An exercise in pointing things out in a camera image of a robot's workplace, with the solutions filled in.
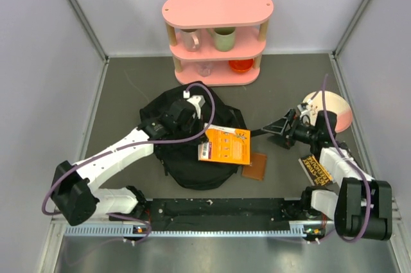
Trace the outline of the orange paperback book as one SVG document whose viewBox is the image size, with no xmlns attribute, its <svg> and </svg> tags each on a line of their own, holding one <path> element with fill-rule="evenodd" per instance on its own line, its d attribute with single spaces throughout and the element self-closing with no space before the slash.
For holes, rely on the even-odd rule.
<svg viewBox="0 0 411 273">
<path fill-rule="evenodd" d="M 205 135 L 208 142 L 198 146 L 198 160 L 214 163 L 249 165 L 251 131 L 211 125 Z"/>
</svg>

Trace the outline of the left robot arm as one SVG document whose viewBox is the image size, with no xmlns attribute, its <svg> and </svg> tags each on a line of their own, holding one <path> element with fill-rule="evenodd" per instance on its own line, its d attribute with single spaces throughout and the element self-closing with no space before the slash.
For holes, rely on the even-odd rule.
<svg viewBox="0 0 411 273">
<path fill-rule="evenodd" d="M 131 219 L 145 214 L 145 198 L 133 186 L 102 185 L 132 163 L 155 154 L 183 188 L 221 186 L 239 166 L 252 164 L 249 130 L 203 121 L 203 96 L 177 100 L 160 116 L 144 120 L 123 139 L 74 165 L 59 164 L 50 198 L 71 226 L 98 215 L 120 213 Z"/>
</svg>

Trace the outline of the black student backpack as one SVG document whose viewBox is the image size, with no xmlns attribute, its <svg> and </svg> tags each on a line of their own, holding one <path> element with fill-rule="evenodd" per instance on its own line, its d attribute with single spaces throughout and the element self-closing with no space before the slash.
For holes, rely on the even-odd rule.
<svg viewBox="0 0 411 273">
<path fill-rule="evenodd" d="M 160 116 L 171 104 L 183 98 L 183 91 L 191 95 L 202 95 L 200 132 L 190 137 L 169 135 L 160 122 Z M 214 163 L 198 160 L 198 146 L 208 142 L 206 130 L 211 125 L 248 130 L 243 114 L 235 107 L 226 105 L 220 97 L 202 82 L 193 82 L 167 90 L 139 111 L 143 129 L 156 142 L 154 154 L 164 167 L 166 175 L 171 175 L 183 188 L 209 190 L 220 187 L 237 172 L 238 164 Z M 258 130 L 250 130 L 251 138 L 260 135 Z"/>
</svg>

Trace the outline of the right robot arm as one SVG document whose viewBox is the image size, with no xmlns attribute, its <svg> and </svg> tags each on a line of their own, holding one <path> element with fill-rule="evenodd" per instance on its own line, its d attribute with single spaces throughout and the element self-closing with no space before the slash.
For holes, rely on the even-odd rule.
<svg viewBox="0 0 411 273">
<path fill-rule="evenodd" d="M 297 142 L 309 145 L 301 162 L 321 182 L 308 186 L 299 204 L 287 206 L 290 216 L 332 220 L 337 234 L 349 242 L 389 240 L 392 236 L 392 188 L 367 175 L 344 142 L 336 140 L 338 116 L 320 110 L 315 124 L 307 114 L 290 109 L 282 118 L 261 128 L 277 146 L 291 149 Z"/>
</svg>

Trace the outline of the black yellow treehouse book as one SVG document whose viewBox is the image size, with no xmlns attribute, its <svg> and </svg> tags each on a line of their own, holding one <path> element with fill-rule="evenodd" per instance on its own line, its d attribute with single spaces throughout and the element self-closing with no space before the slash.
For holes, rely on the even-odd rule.
<svg viewBox="0 0 411 273">
<path fill-rule="evenodd" d="M 314 155 L 299 158 L 299 163 L 312 186 L 328 186 L 333 183 L 331 174 L 318 162 Z"/>
</svg>

